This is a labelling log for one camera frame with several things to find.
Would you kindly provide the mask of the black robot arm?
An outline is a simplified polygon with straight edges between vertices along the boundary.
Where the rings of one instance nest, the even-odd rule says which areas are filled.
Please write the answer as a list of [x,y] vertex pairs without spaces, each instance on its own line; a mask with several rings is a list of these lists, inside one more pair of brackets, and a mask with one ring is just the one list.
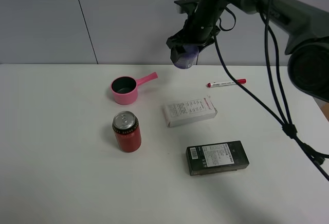
[[298,0],[177,0],[187,14],[183,28],[167,39],[171,61],[187,69],[193,59],[213,44],[221,31],[216,25],[228,5],[247,14],[269,16],[289,38],[288,76],[295,87],[317,99],[328,101],[328,12]]

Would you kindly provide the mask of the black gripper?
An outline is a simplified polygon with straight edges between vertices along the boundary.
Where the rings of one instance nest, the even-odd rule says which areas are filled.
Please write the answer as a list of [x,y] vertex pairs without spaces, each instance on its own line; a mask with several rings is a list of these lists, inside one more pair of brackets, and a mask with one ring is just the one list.
[[188,15],[183,28],[167,39],[171,48],[173,64],[186,64],[186,49],[183,45],[196,45],[198,52],[214,44],[211,36],[214,20],[217,20],[228,4],[239,4],[241,0],[178,0],[183,12]]

